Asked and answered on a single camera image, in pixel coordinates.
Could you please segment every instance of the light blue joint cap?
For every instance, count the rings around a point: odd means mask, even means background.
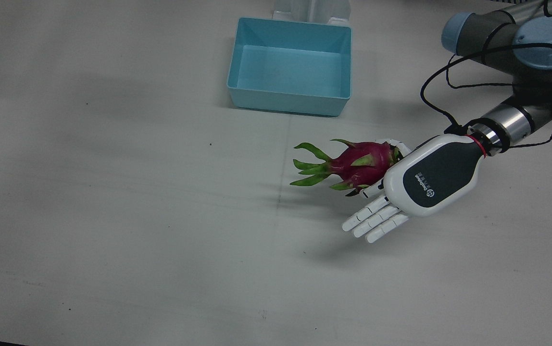
[[[551,43],[552,17],[539,17],[526,22],[516,32],[513,44]],[[551,48],[514,49],[515,56],[524,65],[538,70],[552,70]]]
[[[450,52],[457,54],[458,50],[458,38],[460,37],[460,31],[464,26],[464,23],[473,14],[472,12],[461,12],[454,15],[445,24],[443,28],[443,34],[440,36],[440,41],[443,47]]]

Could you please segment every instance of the dragon fruit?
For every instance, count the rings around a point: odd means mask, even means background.
[[[330,188],[339,191],[353,189],[347,196],[355,196],[362,189],[381,180],[388,168],[403,157],[398,148],[388,142],[352,143],[342,139],[333,140],[347,145],[347,149],[335,159],[310,143],[304,142],[295,147],[306,149],[325,162],[306,163],[293,159],[293,164],[300,169],[300,174],[311,177],[296,180],[291,182],[291,185],[312,186],[335,174],[342,178],[342,182],[333,184]]]

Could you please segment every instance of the plastic container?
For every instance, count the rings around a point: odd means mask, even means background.
[[[351,29],[240,18],[227,87],[237,107],[338,116],[351,97]]]
[[[348,0],[276,0],[273,19],[331,25],[349,25]]]

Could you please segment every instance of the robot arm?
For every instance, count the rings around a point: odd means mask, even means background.
[[[362,191],[375,200],[347,219],[344,231],[373,243],[411,216],[434,214],[474,188],[482,158],[505,152],[552,120],[548,13],[552,2],[532,0],[485,15],[459,13],[447,22],[443,46],[511,74],[513,95],[393,165],[381,182]]]

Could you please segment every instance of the logo on robotic hand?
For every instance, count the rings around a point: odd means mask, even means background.
[[[423,188],[426,192],[426,196],[430,198],[434,197],[434,190],[432,190],[430,184],[428,184],[428,181],[426,180],[426,177],[424,177],[423,173],[419,172],[415,174],[415,179],[417,179],[421,188]]]

